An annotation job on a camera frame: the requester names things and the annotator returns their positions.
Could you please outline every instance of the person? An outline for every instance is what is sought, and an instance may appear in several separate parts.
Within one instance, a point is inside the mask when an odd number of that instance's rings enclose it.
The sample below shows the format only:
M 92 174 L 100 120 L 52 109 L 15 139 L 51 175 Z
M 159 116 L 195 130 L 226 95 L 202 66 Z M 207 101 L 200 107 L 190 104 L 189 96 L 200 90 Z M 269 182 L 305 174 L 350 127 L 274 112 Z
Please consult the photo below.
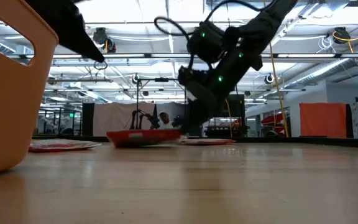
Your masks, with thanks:
M 166 112 L 161 112 L 159 118 L 159 129 L 173 129 L 172 123 L 169 121 L 169 115 Z

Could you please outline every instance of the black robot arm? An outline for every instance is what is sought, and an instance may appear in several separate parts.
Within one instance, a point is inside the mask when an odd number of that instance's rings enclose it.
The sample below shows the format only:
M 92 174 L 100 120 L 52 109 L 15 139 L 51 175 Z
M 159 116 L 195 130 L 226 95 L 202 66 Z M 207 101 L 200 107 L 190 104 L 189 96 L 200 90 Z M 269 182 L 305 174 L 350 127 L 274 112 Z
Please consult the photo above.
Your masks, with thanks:
M 248 24 L 230 27 L 225 32 L 208 21 L 200 24 L 189 40 L 188 50 L 208 64 L 220 61 L 215 69 L 207 72 L 193 70 L 191 66 L 179 69 L 179 82 L 196 98 L 189 102 L 190 116 L 182 126 L 184 133 L 221 110 L 224 99 L 248 69 L 262 68 L 260 54 L 297 2 L 276 0 Z

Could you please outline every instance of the orange plastic bin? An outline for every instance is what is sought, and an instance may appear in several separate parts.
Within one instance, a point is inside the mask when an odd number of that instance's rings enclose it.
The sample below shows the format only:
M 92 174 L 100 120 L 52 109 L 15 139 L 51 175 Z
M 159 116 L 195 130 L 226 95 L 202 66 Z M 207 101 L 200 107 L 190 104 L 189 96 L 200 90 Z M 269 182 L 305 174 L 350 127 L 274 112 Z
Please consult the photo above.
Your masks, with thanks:
M 0 54 L 0 171 L 27 151 L 58 38 L 23 0 L 0 0 L 0 20 L 31 41 L 35 55 L 21 65 Z

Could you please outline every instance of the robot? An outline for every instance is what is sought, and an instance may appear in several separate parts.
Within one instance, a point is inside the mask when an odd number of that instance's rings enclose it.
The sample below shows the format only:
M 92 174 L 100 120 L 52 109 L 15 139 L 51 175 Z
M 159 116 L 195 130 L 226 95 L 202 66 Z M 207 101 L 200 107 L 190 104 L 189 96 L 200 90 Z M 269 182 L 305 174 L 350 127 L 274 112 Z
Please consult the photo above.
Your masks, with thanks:
M 93 41 L 86 35 L 84 21 L 75 2 L 78 0 L 26 0 L 27 3 L 57 33 L 61 45 L 97 62 L 104 57 Z M 260 13 L 240 27 L 229 27 L 225 31 L 209 21 L 210 15 L 226 3 L 243 4 Z M 154 21 L 165 20 L 177 26 L 188 40 L 188 51 L 191 54 L 187 67 L 179 69 L 179 82 L 196 98 L 189 102 L 186 121 L 181 126 L 186 132 L 193 126 L 199 126 L 213 116 L 222 107 L 228 94 L 251 67 L 262 68 L 260 54 L 278 31 L 285 16 L 295 7 L 298 0 L 274 0 L 268 6 L 257 9 L 244 1 L 232 0 L 220 2 L 200 26 L 186 34 L 174 21 L 157 17 Z M 208 71 L 193 70 L 194 56 L 197 55 L 209 65 Z

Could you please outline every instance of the orange partition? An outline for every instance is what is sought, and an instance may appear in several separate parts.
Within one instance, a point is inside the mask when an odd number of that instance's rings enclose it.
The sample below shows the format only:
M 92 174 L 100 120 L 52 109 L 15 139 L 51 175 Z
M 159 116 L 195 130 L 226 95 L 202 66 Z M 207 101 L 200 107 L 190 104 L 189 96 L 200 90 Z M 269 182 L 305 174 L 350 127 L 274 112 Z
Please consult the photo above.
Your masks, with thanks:
M 346 138 L 346 104 L 301 103 L 301 136 Z
M 0 0 L 0 20 L 34 46 L 35 55 L 22 65 L 0 54 L 0 171 L 20 163 L 31 141 L 58 38 L 23 0 Z

